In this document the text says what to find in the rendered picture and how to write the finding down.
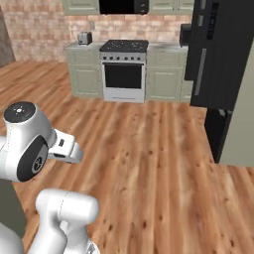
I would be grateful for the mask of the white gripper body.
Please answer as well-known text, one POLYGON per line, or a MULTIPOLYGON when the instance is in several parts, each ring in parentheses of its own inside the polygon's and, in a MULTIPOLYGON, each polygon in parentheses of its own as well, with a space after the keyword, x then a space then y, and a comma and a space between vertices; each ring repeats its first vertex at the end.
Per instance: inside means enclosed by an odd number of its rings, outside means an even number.
POLYGON ((83 159, 83 152, 77 143, 74 143, 70 155, 67 157, 66 161, 71 164, 80 163, 83 159))

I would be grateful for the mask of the pale green fridge housing panel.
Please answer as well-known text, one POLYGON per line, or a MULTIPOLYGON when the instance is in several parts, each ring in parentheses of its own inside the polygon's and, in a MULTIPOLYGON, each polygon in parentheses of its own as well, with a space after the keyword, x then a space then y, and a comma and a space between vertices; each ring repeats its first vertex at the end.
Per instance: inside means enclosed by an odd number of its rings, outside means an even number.
POLYGON ((254 167, 254 43, 232 113, 220 164, 254 167))

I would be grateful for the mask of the black fridge door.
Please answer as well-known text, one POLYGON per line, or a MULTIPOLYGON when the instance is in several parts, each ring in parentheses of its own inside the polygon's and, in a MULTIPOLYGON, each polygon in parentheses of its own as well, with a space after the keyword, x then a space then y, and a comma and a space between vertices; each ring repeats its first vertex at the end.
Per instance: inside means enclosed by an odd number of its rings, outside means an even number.
POLYGON ((238 96, 254 39, 254 0, 194 0, 186 80, 192 106, 231 110, 238 96), (203 23, 197 24, 198 14, 203 23), (194 95, 202 49, 206 49, 200 92, 194 95))

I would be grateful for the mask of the pale green base cupboards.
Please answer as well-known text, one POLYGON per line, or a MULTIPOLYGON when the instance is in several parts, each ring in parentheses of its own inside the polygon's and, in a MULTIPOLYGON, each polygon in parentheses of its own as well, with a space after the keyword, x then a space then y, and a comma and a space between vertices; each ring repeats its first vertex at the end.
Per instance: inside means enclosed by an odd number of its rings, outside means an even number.
POLYGON ((66 47, 65 56, 73 96, 103 96, 99 55, 101 46, 102 43, 91 43, 88 46, 72 43, 66 47))
POLYGON ((190 102, 192 82, 185 80, 188 48, 150 43, 147 51, 146 99, 190 102))

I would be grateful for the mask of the white oven with black hob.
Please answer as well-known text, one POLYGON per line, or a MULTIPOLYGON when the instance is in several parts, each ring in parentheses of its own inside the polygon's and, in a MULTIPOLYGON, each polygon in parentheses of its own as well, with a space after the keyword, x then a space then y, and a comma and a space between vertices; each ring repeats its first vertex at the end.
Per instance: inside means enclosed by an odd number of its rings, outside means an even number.
POLYGON ((99 50, 105 101, 145 101, 147 40, 109 40, 99 50))

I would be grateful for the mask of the silver toaster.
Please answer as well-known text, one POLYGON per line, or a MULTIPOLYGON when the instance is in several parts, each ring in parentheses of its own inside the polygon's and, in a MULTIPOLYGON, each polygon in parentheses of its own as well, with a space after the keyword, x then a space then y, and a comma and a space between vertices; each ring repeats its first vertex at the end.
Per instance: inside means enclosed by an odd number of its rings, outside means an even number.
POLYGON ((92 33, 91 32, 81 32, 77 35, 77 41, 80 45, 89 45, 92 43, 92 33))

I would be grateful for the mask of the black microwave oven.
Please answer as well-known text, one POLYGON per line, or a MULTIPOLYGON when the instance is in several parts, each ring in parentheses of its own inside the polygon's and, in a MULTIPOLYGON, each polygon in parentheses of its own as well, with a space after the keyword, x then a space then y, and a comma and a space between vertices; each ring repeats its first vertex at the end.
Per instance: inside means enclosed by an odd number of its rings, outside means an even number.
POLYGON ((103 15, 146 15, 149 0, 99 0, 99 10, 103 15))

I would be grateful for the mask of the black coffee machine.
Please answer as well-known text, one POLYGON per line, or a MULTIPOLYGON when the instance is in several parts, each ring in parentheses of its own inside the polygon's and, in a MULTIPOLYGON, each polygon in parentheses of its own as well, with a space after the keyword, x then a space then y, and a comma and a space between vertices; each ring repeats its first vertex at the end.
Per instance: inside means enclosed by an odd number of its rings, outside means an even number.
POLYGON ((191 37, 191 24, 181 24, 180 46, 187 46, 191 37))

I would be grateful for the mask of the pale green wall cupboards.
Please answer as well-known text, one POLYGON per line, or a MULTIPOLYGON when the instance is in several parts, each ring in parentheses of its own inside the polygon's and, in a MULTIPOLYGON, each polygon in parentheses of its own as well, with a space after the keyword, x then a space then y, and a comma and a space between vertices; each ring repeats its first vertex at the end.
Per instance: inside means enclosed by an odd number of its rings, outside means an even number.
POLYGON ((68 16, 98 15, 99 0, 63 0, 63 8, 68 16))
POLYGON ((150 0, 150 14, 190 15, 194 0, 150 0))

